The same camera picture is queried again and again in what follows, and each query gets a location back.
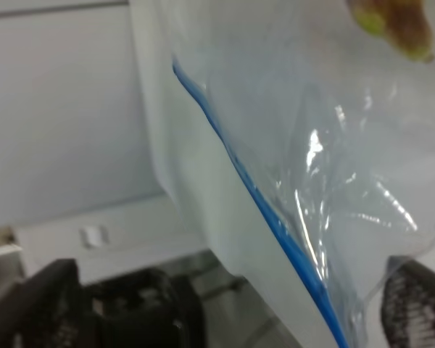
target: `plastic bag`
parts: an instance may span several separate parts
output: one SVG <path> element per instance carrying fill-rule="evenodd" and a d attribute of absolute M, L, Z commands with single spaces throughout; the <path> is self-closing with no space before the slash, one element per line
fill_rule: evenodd
<path fill-rule="evenodd" d="M 179 81 L 337 343 L 365 346 L 386 260 L 435 241 L 435 1 L 157 6 Z"/>

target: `blue zipper seal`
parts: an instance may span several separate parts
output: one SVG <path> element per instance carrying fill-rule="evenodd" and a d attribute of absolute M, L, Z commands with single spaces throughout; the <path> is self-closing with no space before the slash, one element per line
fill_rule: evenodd
<path fill-rule="evenodd" d="M 327 326 L 330 328 L 336 343 L 339 345 L 339 348 L 349 348 L 347 340 L 341 329 L 340 322 L 338 321 L 335 311 L 332 308 L 332 304 L 328 298 L 328 293 L 324 284 L 316 275 L 311 262 L 306 257 L 304 252 L 295 243 L 293 238 L 290 237 L 285 225 L 281 222 L 277 214 L 266 202 L 260 190 L 253 184 L 253 180 L 249 177 L 244 165 L 239 161 L 232 148 L 230 148 L 228 143 L 223 139 L 220 127 L 213 117 L 214 112 L 212 111 L 206 96 L 203 94 L 203 91 L 185 74 L 176 59 L 173 60 L 173 72 L 175 73 L 175 76 L 177 76 L 177 79 L 182 86 L 190 93 L 191 97 L 202 108 L 212 129 L 214 129 L 219 139 L 223 142 L 225 150 L 227 151 L 233 166 L 239 174 L 240 179 L 243 181 L 250 196 L 253 198 L 254 203 L 257 205 L 278 243 L 281 245 L 282 250 L 288 257 L 291 265 L 294 267 L 299 278 L 302 280 L 304 286 L 310 293 L 311 298 L 318 307 L 320 314 L 327 323 Z"/>

